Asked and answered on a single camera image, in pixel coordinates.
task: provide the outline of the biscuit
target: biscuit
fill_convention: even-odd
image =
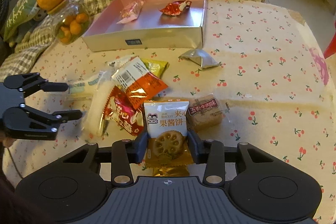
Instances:
[[[162,154],[168,154],[173,157],[182,151],[183,142],[184,138],[180,132],[175,130],[166,131],[155,139],[152,151],[158,158],[164,157]]]

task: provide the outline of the silver wrapper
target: silver wrapper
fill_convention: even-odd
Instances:
[[[181,55],[181,57],[195,62],[196,64],[200,65],[202,69],[221,65],[220,63],[216,62],[216,60],[214,60],[206,51],[200,50],[198,48],[185,52]]]

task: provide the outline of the floor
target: floor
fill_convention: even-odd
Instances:
[[[266,0],[274,5],[298,11],[307,21],[322,52],[335,34],[334,15],[323,0]]]

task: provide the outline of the glass jar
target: glass jar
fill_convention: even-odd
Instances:
[[[63,0],[48,12],[51,30],[56,39],[66,45],[80,37],[91,24],[91,18],[84,7],[70,0]]]

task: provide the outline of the cable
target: cable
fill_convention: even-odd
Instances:
[[[20,177],[21,179],[23,179],[23,176],[22,176],[21,173],[19,172],[19,170],[18,170],[18,168],[17,168],[17,166],[16,166],[16,164],[15,164],[15,162],[14,162],[12,153],[11,153],[11,151],[9,150],[9,148],[7,148],[7,151],[8,151],[8,153],[9,153],[9,156],[10,156],[10,158],[11,158],[11,160],[12,160],[12,163],[13,163],[13,165],[14,165],[14,168],[15,168],[17,174],[19,175],[19,177]]]

